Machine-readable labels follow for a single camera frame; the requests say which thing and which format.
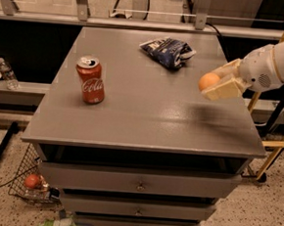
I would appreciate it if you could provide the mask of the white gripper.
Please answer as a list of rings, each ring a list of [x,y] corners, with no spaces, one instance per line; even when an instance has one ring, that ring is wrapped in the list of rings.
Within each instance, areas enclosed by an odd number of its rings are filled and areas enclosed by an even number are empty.
[[[202,90],[203,96],[213,101],[241,97],[247,89],[264,92],[280,88],[283,82],[276,68],[274,50],[273,45],[267,44],[251,51],[243,60],[236,59],[214,69],[213,73],[221,80]]]

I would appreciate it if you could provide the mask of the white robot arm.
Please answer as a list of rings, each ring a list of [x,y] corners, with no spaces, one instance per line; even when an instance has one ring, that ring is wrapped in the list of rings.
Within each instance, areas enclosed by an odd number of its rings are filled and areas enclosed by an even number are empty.
[[[208,100],[241,97],[246,90],[255,93],[284,85],[284,42],[265,45],[246,57],[231,61],[206,73],[198,87]]]

